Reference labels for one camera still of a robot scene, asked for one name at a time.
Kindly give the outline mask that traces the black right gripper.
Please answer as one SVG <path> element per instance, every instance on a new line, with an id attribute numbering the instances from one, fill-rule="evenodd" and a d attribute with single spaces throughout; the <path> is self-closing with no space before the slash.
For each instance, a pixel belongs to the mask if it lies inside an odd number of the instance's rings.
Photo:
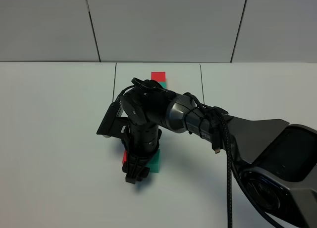
<path id="1" fill-rule="evenodd" d="M 126 182 L 141 182 L 148 176 L 150 168 L 146 165 L 159 149 L 160 136 L 161 130 L 155 123 L 128 123 L 121 140 L 127 150 L 127 161 L 122 166 Z"/>

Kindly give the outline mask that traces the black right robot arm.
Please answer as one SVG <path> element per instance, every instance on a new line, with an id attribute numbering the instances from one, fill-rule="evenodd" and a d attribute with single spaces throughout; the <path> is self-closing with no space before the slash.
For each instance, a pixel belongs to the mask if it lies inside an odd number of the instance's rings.
<path id="1" fill-rule="evenodd" d="M 126 181 L 148 172 L 161 129 L 188 132 L 226 153 L 227 225 L 232 227 L 232 182 L 274 227 L 279 218 L 298 228 L 317 225 L 317 132 L 281 119 L 250 121 L 202 104 L 152 81 L 125 88 L 116 103 L 126 113 Z"/>

